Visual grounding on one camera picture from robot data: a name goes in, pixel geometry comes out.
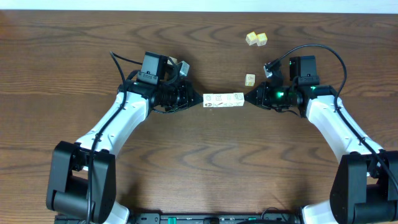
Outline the blue edged picture block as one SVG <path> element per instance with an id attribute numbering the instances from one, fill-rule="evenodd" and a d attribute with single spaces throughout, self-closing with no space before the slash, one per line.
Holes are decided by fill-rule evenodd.
<path id="1" fill-rule="evenodd" d="M 233 100 L 233 105 L 234 106 L 243 106 L 245 99 L 244 99 L 244 93 L 233 93 L 234 100 Z"/>

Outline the red edged wooden block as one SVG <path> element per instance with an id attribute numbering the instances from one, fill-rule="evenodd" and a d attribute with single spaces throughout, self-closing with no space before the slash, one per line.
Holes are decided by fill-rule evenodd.
<path id="1" fill-rule="evenodd" d="M 226 93 L 223 95 L 223 107 L 232 107 L 234 106 L 234 94 Z"/>

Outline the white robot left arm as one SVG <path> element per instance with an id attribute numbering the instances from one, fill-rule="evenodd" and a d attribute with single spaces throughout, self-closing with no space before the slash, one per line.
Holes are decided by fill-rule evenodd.
<path id="1" fill-rule="evenodd" d="M 146 64 L 122 81 L 108 112 L 75 142 L 53 151 L 46 207 L 87 223 L 127 223 L 130 211 L 116 201 L 116 158 L 135 128 L 155 110 L 188 109 L 203 101 L 181 61 Z"/>

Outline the blue letter X block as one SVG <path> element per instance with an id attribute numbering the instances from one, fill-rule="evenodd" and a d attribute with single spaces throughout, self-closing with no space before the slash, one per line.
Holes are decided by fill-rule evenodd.
<path id="1" fill-rule="evenodd" d="M 224 107 L 224 94 L 214 94 L 213 95 L 213 106 L 214 107 Z"/>

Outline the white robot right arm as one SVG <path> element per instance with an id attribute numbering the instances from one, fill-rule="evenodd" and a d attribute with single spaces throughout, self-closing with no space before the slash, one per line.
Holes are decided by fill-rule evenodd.
<path id="1" fill-rule="evenodd" d="M 321 85 L 314 57 L 294 57 L 290 86 L 280 62 L 264 66 L 267 81 L 245 100 L 278 113 L 298 108 L 322 134 L 339 166 L 329 199 L 301 209 L 302 223 L 380 223 L 397 220 L 397 152 L 385 151 L 348 114 L 330 85 Z"/>

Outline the green edged wooden block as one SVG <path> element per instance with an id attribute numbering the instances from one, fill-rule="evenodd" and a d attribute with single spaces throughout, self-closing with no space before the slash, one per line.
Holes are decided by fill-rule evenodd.
<path id="1" fill-rule="evenodd" d="M 213 97 L 214 97 L 214 94 L 212 94 L 212 93 L 203 95 L 203 106 L 205 108 L 213 107 L 213 105 L 214 105 Z"/>

